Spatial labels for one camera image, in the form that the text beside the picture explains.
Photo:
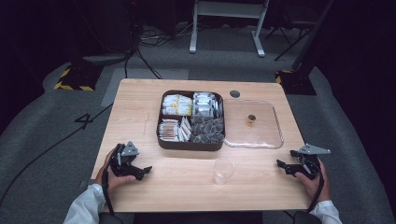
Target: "person's arm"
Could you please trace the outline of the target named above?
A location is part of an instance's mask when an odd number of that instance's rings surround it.
[[[332,201],[318,203],[310,214],[318,217],[323,224],[342,224],[338,210]]]
[[[105,206],[102,186],[93,184],[81,193],[72,203],[67,212],[64,224],[99,223],[99,213]]]
[[[84,223],[97,224],[99,223],[99,213],[102,212],[105,206],[105,196],[102,189],[102,173],[106,168],[106,164],[113,152],[111,150],[105,160],[105,164],[99,170],[95,184],[89,186],[83,193],[81,193],[72,203],[67,212],[64,224]],[[119,186],[132,183],[135,177],[132,175],[115,176],[111,168],[108,170],[108,194]]]
[[[324,186],[318,197],[318,203],[310,214],[318,217],[323,224],[342,224],[337,208],[332,203],[332,197],[330,196],[330,182],[327,177],[326,168],[321,160],[320,170],[323,174]],[[296,177],[305,186],[306,192],[313,199],[318,190],[319,176],[315,179],[310,180],[302,173],[296,173]]]

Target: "black strap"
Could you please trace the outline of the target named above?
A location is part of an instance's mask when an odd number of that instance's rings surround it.
[[[319,172],[319,185],[318,185],[318,190],[315,193],[315,197],[312,200],[312,203],[309,205],[307,212],[310,213],[312,210],[314,210],[315,205],[317,204],[318,198],[320,196],[321,191],[323,190],[323,186],[324,186],[324,178],[323,178],[323,173],[321,172],[320,167],[317,167],[312,161],[306,160],[307,162],[311,163],[312,165],[315,166],[315,168],[317,168],[318,172]]]
[[[108,211],[110,212],[110,214],[112,216],[115,216],[114,214],[114,210],[113,210],[113,205],[111,204],[110,201],[110,197],[108,197],[108,167],[110,165],[110,161],[113,159],[113,157],[116,155],[116,153],[118,153],[117,150],[114,150],[113,153],[111,154],[110,159],[108,160],[105,169],[103,170],[102,173],[102,191],[103,191],[103,195],[105,196],[106,199],[106,203],[107,203],[107,207],[108,207]]]

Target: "black cable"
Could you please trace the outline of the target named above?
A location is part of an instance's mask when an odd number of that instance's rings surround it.
[[[103,190],[103,194],[106,199],[108,211],[110,212],[110,214],[112,216],[115,216],[115,214],[114,214],[113,204],[111,203],[110,197],[108,196],[108,192],[107,192],[107,190],[108,190],[108,167],[110,166],[110,162],[113,160],[114,156],[117,153],[119,153],[118,149],[114,150],[113,153],[111,153],[111,156],[110,156],[109,160],[107,161],[105,169],[102,172],[102,190]]]
[[[76,3],[76,0],[73,0],[74,5],[76,6],[76,9],[78,10],[79,15],[81,16],[81,18],[84,20],[86,26],[88,27],[88,29],[90,30],[91,34],[93,35],[93,37],[98,41],[98,43],[104,48],[107,49],[110,52],[114,52],[114,53],[128,53],[131,50],[134,49],[134,47],[131,47],[130,49],[127,49],[125,51],[118,51],[116,49],[112,49],[110,47],[108,47],[107,45],[105,45],[100,39],[99,37],[96,35],[96,33],[93,31],[93,29],[91,28],[90,24],[88,23],[87,18],[85,18],[84,13],[82,13],[81,8],[78,6],[78,4]]]
[[[86,26],[90,30],[92,36],[102,46],[102,48],[107,49],[108,51],[113,52],[113,53],[123,54],[122,57],[117,58],[117,59],[109,59],[109,60],[102,60],[102,61],[91,61],[91,60],[85,60],[85,59],[84,60],[87,61],[88,63],[90,63],[93,66],[106,66],[106,65],[111,65],[111,64],[115,64],[115,63],[121,63],[121,62],[123,62],[125,60],[129,60],[129,58],[131,57],[131,54],[135,51],[134,43],[133,43],[133,46],[130,49],[127,49],[127,50],[124,50],[124,51],[119,51],[117,49],[113,49],[113,48],[110,48],[109,46],[105,45],[101,41],[101,39],[96,35],[96,33],[93,31],[93,29],[91,28],[90,24],[88,23],[87,18],[84,16],[84,14],[81,11],[81,8],[78,6],[78,4],[76,3],[75,0],[73,0],[73,3],[76,6],[76,9],[78,10],[78,13],[80,14],[81,18],[84,20]]]
[[[126,64],[128,63],[129,59],[131,58],[132,55],[130,55],[126,60],[124,64],[124,72],[125,72],[125,78],[128,78],[128,71],[126,69]]]
[[[288,212],[288,211],[283,211],[288,217],[291,217],[291,219],[294,219],[293,216]]]
[[[148,61],[146,61],[146,59],[143,58],[143,55],[142,55],[142,53],[140,52],[139,48],[137,48],[136,51],[137,51],[137,57],[139,57],[139,58],[146,64],[146,66],[147,66],[148,69],[152,72],[152,74],[154,74],[154,76],[155,76],[156,78],[158,78],[158,79],[163,79],[163,77],[161,77],[160,73],[158,73],[154,68],[152,68],[152,67],[149,65]]]
[[[94,119],[96,119],[99,115],[101,115],[103,112],[105,112],[107,109],[109,109],[111,106],[113,106],[113,104],[108,105],[105,109],[103,109],[101,112],[99,112],[96,116],[94,116],[92,119],[87,120],[83,125],[81,125],[81,127],[77,128],[75,131],[71,132],[69,135],[67,135],[65,138],[61,139],[60,141],[58,141],[57,143],[55,143],[54,145],[52,145],[51,147],[49,147],[48,149],[44,150],[43,152],[41,152],[38,156],[36,156],[34,159],[32,159],[27,165],[25,165],[19,172],[17,175],[15,175],[15,177],[11,180],[11,182],[8,184],[5,192],[3,193],[1,199],[0,199],[0,207],[3,204],[3,200],[6,198],[6,195],[8,194],[9,190],[11,189],[12,185],[14,185],[15,181],[18,179],[18,177],[21,176],[21,174],[30,166],[32,165],[35,161],[37,161],[38,159],[40,159],[44,154],[46,154],[47,152],[49,152],[50,150],[52,150],[53,148],[55,148],[56,146],[58,146],[59,144],[61,144],[64,140],[68,139],[69,137],[73,136],[75,133],[77,133],[78,131],[80,131],[81,129],[85,128],[87,126],[87,123],[93,122]]]
[[[318,190],[315,193],[314,199],[312,200],[312,203],[309,205],[307,209],[307,213],[310,213],[312,210],[314,210],[315,205],[317,204],[318,198],[320,196],[320,193],[323,189],[324,186],[324,178],[323,178],[323,173],[321,172],[320,168],[317,167],[312,161],[306,160],[307,162],[311,163],[311,165],[315,166],[315,168],[319,171],[319,185],[318,185]]]
[[[169,35],[157,35],[157,33],[154,30],[146,30],[143,32],[143,34],[141,35],[142,41],[139,43],[139,45],[143,46],[143,47],[147,47],[147,48],[153,48],[153,47],[161,47],[163,45],[165,45],[166,43],[168,43],[170,40],[178,40],[180,38],[182,38],[185,35],[188,34],[183,34],[183,32],[188,31],[188,28],[191,27],[192,28],[193,23],[188,24],[186,27],[179,29],[178,31],[176,31],[176,35],[174,38],[172,38],[172,36]],[[150,39],[156,39],[155,43],[149,43],[149,42],[145,42],[144,40],[150,40]]]

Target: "clear plastic container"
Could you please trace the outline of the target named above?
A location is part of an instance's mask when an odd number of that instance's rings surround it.
[[[282,132],[273,105],[266,101],[224,100],[224,143],[230,147],[279,148]]]

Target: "black equipment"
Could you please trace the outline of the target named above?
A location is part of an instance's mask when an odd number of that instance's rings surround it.
[[[107,162],[107,165],[102,173],[102,189],[103,194],[105,195],[106,203],[108,206],[108,210],[110,212],[108,214],[101,213],[101,221],[100,223],[107,223],[106,220],[113,220],[116,223],[120,222],[120,219],[115,217],[113,205],[111,204],[110,198],[108,197],[108,167],[111,167],[114,175],[116,176],[126,176],[126,175],[134,175],[137,180],[142,180],[143,177],[148,174],[152,168],[152,166],[146,167],[143,170],[132,166],[131,162],[139,155],[139,150],[134,146],[134,144],[129,141],[125,146],[124,144],[117,144],[116,148],[113,150],[113,153],[110,156],[110,159]]]
[[[323,174],[320,170],[320,163],[318,160],[318,154],[330,154],[329,149],[324,149],[321,147],[315,147],[306,144],[297,151],[291,150],[290,155],[297,159],[300,164],[286,164],[283,161],[276,160],[277,166],[285,169],[287,175],[294,175],[297,172],[303,173],[308,178],[315,179],[319,177],[318,191],[312,203],[308,207],[308,212],[314,209],[317,203],[318,197],[324,186]]]

